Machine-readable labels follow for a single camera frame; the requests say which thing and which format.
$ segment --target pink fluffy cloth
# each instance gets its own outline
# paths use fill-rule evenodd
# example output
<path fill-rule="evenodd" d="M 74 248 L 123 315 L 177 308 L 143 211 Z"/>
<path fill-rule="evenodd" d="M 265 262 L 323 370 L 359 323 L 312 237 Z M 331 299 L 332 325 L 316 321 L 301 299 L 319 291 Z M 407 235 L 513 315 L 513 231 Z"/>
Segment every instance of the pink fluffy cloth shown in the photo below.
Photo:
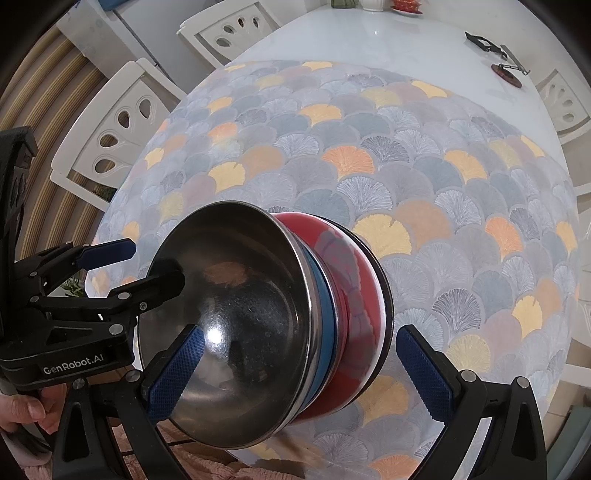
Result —
<path fill-rule="evenodd" d="M 170 422 L 162 422 L 158 426 L 168 443 L 188 440 Z M 121 452 L 131 451 L 123 427 L 114 427 L 113 433 Z M 249 468 L 223 450 L 195 442 L 174 445 L 170 449 L 192 480 L 301 480 L 288 473 Z M 135 455 L 125 455 L 124 459 L 134 480 L 147 480 Z M 41 467 L 27 467 L 24 471 L 30 480 L 51 480 L 51 462 Z"/>

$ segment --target logo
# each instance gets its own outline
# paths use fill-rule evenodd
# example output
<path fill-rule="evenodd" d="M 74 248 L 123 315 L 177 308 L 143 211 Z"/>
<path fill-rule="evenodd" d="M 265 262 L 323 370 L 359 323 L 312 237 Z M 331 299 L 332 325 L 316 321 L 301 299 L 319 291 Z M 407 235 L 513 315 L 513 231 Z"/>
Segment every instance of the logo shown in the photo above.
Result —
<path fill-rule="evenodd" d="M 67 370 L 75 370 L 77 368 L 87 367 L 96 363 L 104 362 L 103 354 L 95 355 L 94 358 L 86 357 L 84 360 L 74 360 L 73 362 L 63 362 L 61 365 L 54 367 L 43 367 L 43 373 L 46 375 L 63 373 Z"/>

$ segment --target patterned tablecloth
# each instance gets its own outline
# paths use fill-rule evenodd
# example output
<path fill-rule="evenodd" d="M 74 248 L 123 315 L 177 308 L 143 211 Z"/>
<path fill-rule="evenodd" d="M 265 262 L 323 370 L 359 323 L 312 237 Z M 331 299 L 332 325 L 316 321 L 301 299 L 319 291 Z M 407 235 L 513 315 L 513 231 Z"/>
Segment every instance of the patterned tablecloth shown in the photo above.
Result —
<path fill-rule="evenodd" d="M 576 197 L 568 174 L 501 118 L 362 66 L 218 70 L 171 113 L 115 195 L 95 243 L 129 237 L 137 254 L 90 272 L 89 295 L 145 276 L 180 220 L 228 199 L 352 229 L 387 272 L 396 329 L 416 325 L 485 380 L 526 376 L 547 411 L 577 305 Z M 307 478 L 393 480 L 411 474 L 440 429 L 392 348 L 354 404 L 236 454 Z"/>

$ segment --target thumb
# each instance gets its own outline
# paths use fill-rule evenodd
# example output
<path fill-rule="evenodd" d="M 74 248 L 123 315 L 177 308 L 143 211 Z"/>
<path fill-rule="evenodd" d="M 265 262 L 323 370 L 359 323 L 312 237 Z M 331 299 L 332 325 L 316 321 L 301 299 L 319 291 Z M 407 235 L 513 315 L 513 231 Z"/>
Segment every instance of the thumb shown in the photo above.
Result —
<path fill-rule="evenodd" d="M 43 404 L 27 395 L 0 395 L 2 423 L 34 423 L 45 418 Z"/>

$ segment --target white jar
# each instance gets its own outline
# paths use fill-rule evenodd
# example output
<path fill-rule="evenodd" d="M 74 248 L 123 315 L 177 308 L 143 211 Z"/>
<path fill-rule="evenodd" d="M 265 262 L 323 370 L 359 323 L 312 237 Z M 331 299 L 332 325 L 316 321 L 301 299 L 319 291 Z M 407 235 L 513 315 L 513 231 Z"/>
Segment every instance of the white jar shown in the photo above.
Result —
<path fill-rule="evenodd" d="M 369 12 L 383 12 L 390 2 L 391 0 L 359 0 L 363 9 Z"/>

